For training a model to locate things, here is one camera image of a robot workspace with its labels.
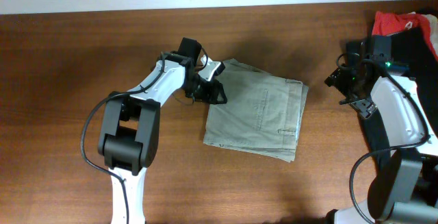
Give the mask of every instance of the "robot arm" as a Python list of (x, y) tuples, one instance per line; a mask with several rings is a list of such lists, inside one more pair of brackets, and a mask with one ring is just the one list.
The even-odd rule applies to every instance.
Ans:
[[(379, 110), (390, 147), (425, 143), (397, 150), (378, 172), (368, 191), (368, 200), (359, 204), (369, 221), (355, 208), (349, 208), (337, 211), (332, 222), (438, 223), (437, 138), (418, 99), (415, 81), (401, 76), (407, 66), (392, 62), (391, 38), (373, 36), (371, 42), (368, 55), (373, 65), (361, 64), (360, 59), (354, 62), (360, 55), (349, 54), (354, 57), (348, 58), (348, 65), (338, 64), (326, 84), (344, 94), (346, 99), (339, 103), (349, 104), (362, 119)], [(374, 64), (385, 68), (386, 76), (380, 75)]]
[[(211, 104), (226, 103), (222, 84), (214, 79), (224, 65), (206, 55), (205, 65), (196, 70), (196, 60), (201, 46), (184, 38), (179, 50), (163, 53), (152, 73), (138, 86), (129, 90), (137, 92), (106, 103), (98, 151), (105, 158), (109, 171), (124, 179), (126, 196), (119, 179), (112, 178), (113, 224), (127, 223), (125, 197), (129, 209), (129, 223), (145, 223), (143, 190), (146, 169), (151, 165), (158, 148), (159, 113), (169, 96), (182, 88), (186, 97)], [(147, 90), (139, 92), (145, 86)], [(138, 128), (120, 125), (120, 121), (138, 120)]]

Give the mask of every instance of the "black cable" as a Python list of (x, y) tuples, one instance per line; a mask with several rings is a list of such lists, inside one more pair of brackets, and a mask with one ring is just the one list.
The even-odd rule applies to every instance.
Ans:
[[(344, 56), (345, 54), (342, 54), (341, 56), (338, 57), (336, 63), (339, 66), (339, 59)], [(351, 169), (351, 173), (350, 173), (350, 179), (349, 179), (349, 189), (350, 189), (350, 197), (351, 197), (351, 201), (353, 202), (353, 206), (355, 207), (356, 211), (359, 213), (359, 215), (369, 224), (375, 224), (374, 222), (372, 222), (360, 209), (359, 204), (356, 201), (356, 197), (355, 197), (355, 192), (353, 189), (354, 186), (354, 178), (355, 178), (355, 173), (357, 168), (359, 167), (359, 165), (366, 160), (367, 158), (369, 158), (370, 156), (373, 155), (378, 155), (380, 153), (384, 153), (384, 152), (388, 152), (388, 151), (392, 151), (394, 149), (408, 149), (408, 148), (414, 148), (414, 147), (418, 147), (420, 145), (423, 145), (425, 142), (427, 142), (427, 140), (429, 140), (430, 135), (429, 135), (429, 130), (428, 130), (428, 126), (427, 126), (427, 122), (426, 119), (424, 118), (424, 116), (422, 115), (420, 108), (418, 107), (418, 105), (416, 104), (416, 102), (412, 99), (411, 94), (409, 92), (407, 92), (387, 71), (386, 69), (382, 68), (377, 62), (373, 61), (373, 60), (369, 60), (369, 59), (363, 59), (361, 61), (361, 64), (372, 64), (373, 66), (375, 66), (378, 71), (381, 73), (382, 77), (387, 77), (391, 83), (393, 85), (395, 85), (400, 91), (401, 93), (408, 99), (408, 101), (412, 104), (413, 108), (415, 109), (415, 112), (417, 113), (417, 115), (420, 118), (420, 121), (422, 123), (422, 126), (424, 128), (424, 135), (423, 137), (420, 139), (419, 142), (415, 142), (412, 144), (408, 144), (408, 145), (396, 145), (396, 146), (390, 146), (386, 149), (379, 149), (373, 152), (369, 152), (365, 155), (363, 155), (362, 157), (360, 157), (355, 165), (352, 167)]]
[(135, 90), (135, 91), (127, 91), (127, 92), (120, 92), (120, 93), (116, 93), (114, 95), (110, 95), (106, 98), (104, 98), (102, 101), (100, 101), (90, 112), (90, 114), (88, 115), (88, 118), (86, 119), (85, 123), (83, 124), (83, 128), (82, 128), (82, 133), (81, 133), (81, 154), (82, 154), (82, 158), (92, 167), (94, 167), (95, 169), (99, 170), (100, 172), (103, 173), (107, 173), (109, 175), (111, 175), (112, 177), (115, 177), (116, 179), (118, 179), (118, 181), (120, 182), (120, 184), (122, 185), (122, 190), (123, 190), (123, 198), (125, 199), (125, 206), (126, 206), (126, 223), (129, 224), (129, 206), (128, 206), (128, 198), (127, 198), (127, 193), (126, 193), (126, 187), (125, 187), (125, 180), (122, 179), (122, 177), (118, 176), (117, 174), (104, 169), (101, 166), (97, 166), (96, 164), (92, 163), (88, 158), (87, 155), (85, 154), (85, 149), (84, 149), (84, 142), (85, 142), (85, 135), (87, 133), (87, 129), (88, 129), (88, 125), (90, 124), (90, 121), (92, 119), (92, 117), (94, 116), (94, 114), (96, 114), (97, 110), (99, 110), (99, 108), (107, 103), (109, 100), (112, 99), (116, 99), (116, 98), (120, 98), (120, 97), (126, 97), (128, 95), (133, 95), (133, 94), (138, 94), (141, 92), (144, 92), (145, 90), (149, 89), (151, 86), (153, 86), (158, 79), (161, 77), (161, 75), (164, 72), (164, 65), (165, 65), (165, 61), (164, 61), (164, 55), (163, 52), (161, 52), (160, 54), (160, 60), (162, 61), (162, 67), (159, 70), (159, 73), (157, 75), (157, 77), (147, 86), (145, 87), (141, 87), (139, 90)]
[(195, 69), (195, 71), (202, 71), (202, 70), (204, 70), (204, 68), (207, 66), (207, 63), (208, 63), (208, 55), (207, 55), (207, 52), (205, 51), (205, 49), (203, 48), (203, 47), (201, 47), (201, 49), (203, 50), (203, 52), (204, 52), (204, 55), (205, 55), (205, 57), (207, 58), (206, 60), (205, 60), (205, 64), (203, 65), (203, 67), (201, 67), (201, 68), (199, 68), (199, 69)]
[(183, 105), (193, 105), (194, 104), (194, 96), (192, 95), (192, 103), (185, 103), (182, 100), (180, 100), (179, 98), (177, 98), (174, 93), (172, 93), (173, 98), (175, 98), (175, 100), (177, 100), (179, 103), (183, 104)]
[(360, 57), (360, 55), (359, 55), (358, 53), (343, 53), (343, 54), (341, 54), (341, 55), (336, 59), (336, 65), (337, 65), (337, 67), (339, 67), (339, 69), (344, 70), (344, 71), (351, 71), (351, 70), (354, 70), (355, 68), (354, 68), (353, 66), (350, 66), (350, 67), (342, 66), (342, 65), (339, 63), (339, 60), (340, 60), (342, 57), (347, 56), (347, 55), (355, 55), (355, 56), (359, 56), (359, 57)]

